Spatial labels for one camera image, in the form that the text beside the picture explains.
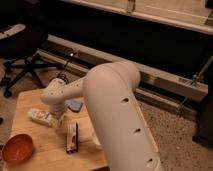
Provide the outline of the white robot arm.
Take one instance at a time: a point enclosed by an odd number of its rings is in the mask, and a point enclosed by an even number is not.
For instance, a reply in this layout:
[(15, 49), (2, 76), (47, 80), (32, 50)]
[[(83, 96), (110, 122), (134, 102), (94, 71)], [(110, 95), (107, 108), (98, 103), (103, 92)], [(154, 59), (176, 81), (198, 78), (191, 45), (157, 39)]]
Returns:
[(67, 99), (82, 97), (110, 171), (164, 171), (134, 91), (140, 72), (130, 61), (97, 65), (66, 84), (53, 79), (41, 100), (60, 117)]

